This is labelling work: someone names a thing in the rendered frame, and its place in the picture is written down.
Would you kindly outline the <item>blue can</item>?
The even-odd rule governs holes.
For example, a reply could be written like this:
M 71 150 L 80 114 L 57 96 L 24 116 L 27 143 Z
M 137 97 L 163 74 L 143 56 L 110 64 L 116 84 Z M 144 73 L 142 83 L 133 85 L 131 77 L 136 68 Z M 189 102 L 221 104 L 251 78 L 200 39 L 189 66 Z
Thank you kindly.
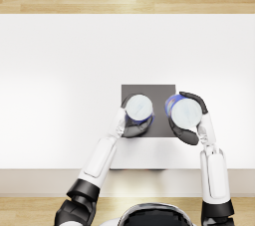
M 199 103 L 182 95 L 169 97 L 165 102 L 164 110 L 178 127 L 184 129 L 197 126 L 202 118 Z
M 126 112 L 134 123 L 142 123 L 152 116 L 152 102 L 145 95 L 132 96 L 127 101 Z

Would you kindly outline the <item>dark round robot body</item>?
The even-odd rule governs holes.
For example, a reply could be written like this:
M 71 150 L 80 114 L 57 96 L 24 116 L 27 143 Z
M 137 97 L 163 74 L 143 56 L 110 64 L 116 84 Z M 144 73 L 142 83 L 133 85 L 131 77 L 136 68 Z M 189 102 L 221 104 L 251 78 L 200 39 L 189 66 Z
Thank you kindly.
M 187 214 L 166 203 L 142 203 L 131 207 L 118 226 L 195 226 Z

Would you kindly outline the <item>dark grey square mat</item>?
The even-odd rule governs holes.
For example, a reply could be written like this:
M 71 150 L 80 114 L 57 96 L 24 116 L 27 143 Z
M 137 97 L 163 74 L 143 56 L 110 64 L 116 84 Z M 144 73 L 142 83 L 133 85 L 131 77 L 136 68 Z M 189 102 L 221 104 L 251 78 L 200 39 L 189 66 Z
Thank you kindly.
M 150 98 L 153 105 L 154 120 L 142 137 L 174 137 L 164 104 L 175 94 L 175 85 L 122 85 L 122 100 L 131 94 L 143 94 Z

